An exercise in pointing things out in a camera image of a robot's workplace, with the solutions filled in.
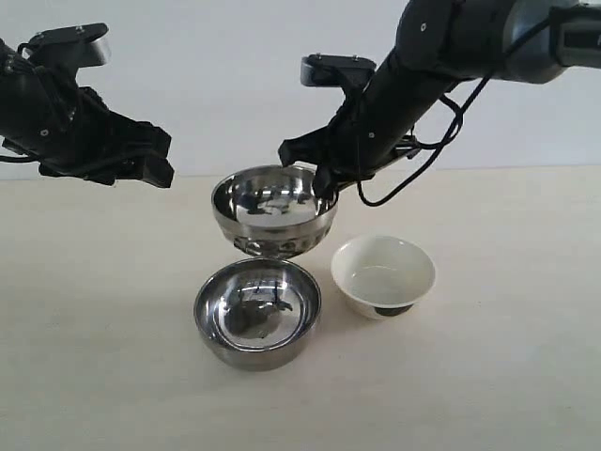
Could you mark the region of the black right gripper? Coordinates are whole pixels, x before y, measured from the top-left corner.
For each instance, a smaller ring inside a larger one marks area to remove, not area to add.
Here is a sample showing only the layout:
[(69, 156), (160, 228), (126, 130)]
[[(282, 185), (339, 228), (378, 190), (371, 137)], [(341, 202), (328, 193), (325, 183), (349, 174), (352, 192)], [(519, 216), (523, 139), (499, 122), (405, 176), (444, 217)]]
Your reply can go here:
[(354, 88), (324, 127), (284, 140), (278, 156), (283, 167), (315, 165), (315, 196), (333, 200), (349, 184), (370, 179), (397, 160), (395, 147), (417, 120), (416, 89)]

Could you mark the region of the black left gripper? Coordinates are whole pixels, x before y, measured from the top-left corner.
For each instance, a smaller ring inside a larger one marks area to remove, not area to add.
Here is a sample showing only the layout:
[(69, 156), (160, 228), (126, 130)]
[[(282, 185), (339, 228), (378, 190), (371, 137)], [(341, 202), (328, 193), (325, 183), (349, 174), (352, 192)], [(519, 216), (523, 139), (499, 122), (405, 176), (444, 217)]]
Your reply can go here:
[(175, 175), (166, 160), (171, 141), (162, 128), (111, 111), (94, 89), (78, 85), (75, 71), (1, 69), (2, 163), (36, 163), (51, 178), (138, 180), (168, 189)]

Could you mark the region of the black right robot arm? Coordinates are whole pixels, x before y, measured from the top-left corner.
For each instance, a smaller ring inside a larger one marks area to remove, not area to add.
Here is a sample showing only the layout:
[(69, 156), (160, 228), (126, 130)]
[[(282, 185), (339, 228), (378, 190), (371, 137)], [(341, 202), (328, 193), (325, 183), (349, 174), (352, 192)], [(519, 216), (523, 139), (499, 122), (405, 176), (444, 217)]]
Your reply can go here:
[(462, 83), (542, 85), (569, 68), (599, 65), (597, 5), (411, 1), (382, 62), (334, 54), (302, 59), (305, 86), (338, 87), (345, 98), (325, 126), (286, 139), (278, 149), (280, 162), (312, 164), (315, 194), (331, 198), (425, 150), (411, 129)]

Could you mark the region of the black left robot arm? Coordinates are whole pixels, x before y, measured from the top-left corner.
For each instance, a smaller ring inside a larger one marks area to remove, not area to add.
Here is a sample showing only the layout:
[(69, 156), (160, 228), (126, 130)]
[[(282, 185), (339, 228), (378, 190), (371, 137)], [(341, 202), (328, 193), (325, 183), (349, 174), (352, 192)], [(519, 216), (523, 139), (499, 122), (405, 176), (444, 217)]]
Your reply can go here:
[(82, 41), (38, 45), (28, 57), (1, 47), (2, 145), (13, 153), (4, 160), (37, 163), (51, 178), (170, 187), (170, 135), (120, 115), (95, 89), (79, 86), (77, 72), (89, 64), (85, 53)]

